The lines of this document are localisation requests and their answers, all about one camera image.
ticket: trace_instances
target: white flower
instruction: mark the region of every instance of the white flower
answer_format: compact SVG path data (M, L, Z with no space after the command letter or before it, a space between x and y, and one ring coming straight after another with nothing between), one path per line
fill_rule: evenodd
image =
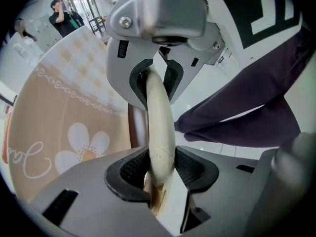
M97 132L91 142L86 126L74 123L69 127L68 140L74 152L60 151L55 157L55 166L59 174L76 164L102 156L109 146L109 136L104 131Z

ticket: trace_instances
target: glass door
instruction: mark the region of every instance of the glass door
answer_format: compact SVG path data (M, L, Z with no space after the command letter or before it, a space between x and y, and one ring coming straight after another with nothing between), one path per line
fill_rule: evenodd
M84 24L89 27L89 20L99 16L98 10L94 8L94 0L66 0L68 7L72 11L76 11L83 19Z

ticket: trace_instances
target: dark purple fabric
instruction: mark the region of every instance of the dark purple fabric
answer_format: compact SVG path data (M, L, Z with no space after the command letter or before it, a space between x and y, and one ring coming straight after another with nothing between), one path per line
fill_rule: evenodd
M280 141L295 138L298 123L284 97L239 118L186 133L188 141L210 141L241 147L277 147Z
M182 114L175 122L176 131L185 133L188 140L245 147L280 145L300 132L291 109L282 97L301 74L314 50L312 33L302 28L285 43L244 68L223 88ZM219 124L260 105L266 106L253 114ZM274 133L275 124L279 127L277 133Z

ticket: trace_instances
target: gray metal surface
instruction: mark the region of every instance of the gray metal surface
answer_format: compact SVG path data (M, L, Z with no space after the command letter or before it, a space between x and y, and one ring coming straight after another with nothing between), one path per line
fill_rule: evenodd
M141 22L153 37L199 38L205 30L206 0L141 0Z
M119 40L110 38L107 47L106 69L110 85L129 104L145 110L145 106L130 87L129 77L137 64L145 59L153 59L159 45L142 39L135 39L135 41L129 42L124 59L118 58Z
M60 225L61 229L69 233L80 237L170 236L154 218L146 203L123 201L105 183L104 174L108 166L138 149L72 167L46 186L31 205L43 213L64 189L74 190L79 195Z
M193 78L197 75L197 73L201 70L201 68L206 62L214 59L215 56L217 57L216 58L217 60L218 57L220 56L222 50L225 47L225 44L219 35L218 29L214 29L214 30L217 31L213 33L213 36L215 38L210 41L211 43L214 43L215 41L219 41L222 44L222 46L221 48L217 50L211 49L212 52L196 51L196 50L191 49L187 45L179 45L179 46L171 47L170 52L167 55L167 59L175 60L182 66L183 77L170 100L170 104L173 104L179 98L179 96L188 87L190 82L193 80ZM198 59L198 62L196 63L194 67L192 67L192 62L194 61L195 58Z
M233 171L235 167L228 168L227 164L233 167L235 164L241 164L239 160L247 162L248 159L233 158L229 160L229 158L222 158L222 156L214 154L209 155L207 152L200 150L190 150L194 154L213 161L218 165L220 174L218 180L208 191L202 195L193 195L195 205L205 209L211 219L192 229L188 232L188 235L184 236L205 236L206 234L213 237L243 236L249 215L270 172L271 161L276 150L265 151L261 155L255 170L248 178L240 175L242 180L235 179L234 175L237 175L237 172ZM234 182L238 182L241 186L235 185Z
M105 233L116 237L170 236L154 218L147 204L123 201L105 183L104 174L108 166L139 149L115 153L72 167L47 185L31 205L37 212L43 213L64 189L74 190L79 195L60 225L68 233L81 237L98 237ZM212 233L213 236L220 236L221 233L227 233L225 236L242 236L248 216L265 183L274 151L264 153L256 161L189 147L183 149L214 162L220 169L218 180L208 191L192 195L194 205L205 210L211 219L183 236L205 236L206 233ZM256 168L250 174L236 169L239 164ZM47 225L47 220L42 219L43 225L51 228L51 236L61 236L56 226Z

